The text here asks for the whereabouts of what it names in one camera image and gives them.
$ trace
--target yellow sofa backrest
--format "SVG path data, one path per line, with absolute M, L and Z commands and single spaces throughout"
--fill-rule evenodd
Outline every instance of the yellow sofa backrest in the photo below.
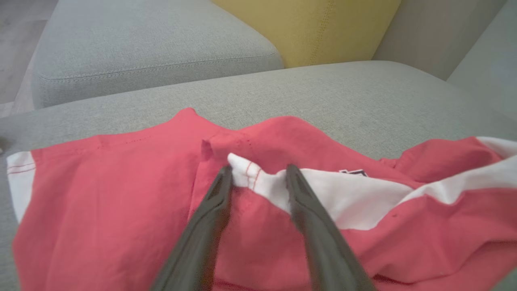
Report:
M 286 68 L 370 60 L 401 0 L 212 0 L 264 35 Z

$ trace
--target gray sofa cushion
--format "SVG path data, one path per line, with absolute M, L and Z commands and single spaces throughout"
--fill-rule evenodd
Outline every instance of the gray sofa cushion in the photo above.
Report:
M 231 129 L 295 115 L 375 159 L 397 157 L 430 138 L 517 140 L 514 121 L 475 103 L 460 89 L 406 65 L 369 61 L 183 83 L 45 108 L 0 120 L 0 146 L 6 156 L 97 134 L 130 132 L 165 122 L 185 107 Z M 10 290 L 15 282 L 10 241 L 17 225 L 5 172 L 2 158 L 0 289 Z
M 283 68 L 261 34 L 209 0 L 60 0 L 36 53 L 37 108 Z

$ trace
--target wooden panel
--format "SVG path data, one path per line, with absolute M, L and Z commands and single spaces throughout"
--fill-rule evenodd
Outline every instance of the wooden panel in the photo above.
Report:
M 403 0 L 373 59 L 446 80 L 506 0 Z

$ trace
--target red garment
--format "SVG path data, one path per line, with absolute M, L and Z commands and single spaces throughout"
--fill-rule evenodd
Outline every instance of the red garment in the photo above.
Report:
M 298 118 L 228 130 L 185 109 L 139 132 L 8 158 L 22 290 L 149 289 L 228 162 L 214 290 L 310 290 L 290 163 L 379 290 L 488 290 L 517 266 L 516 142 L 430 140 L 375 161 Z

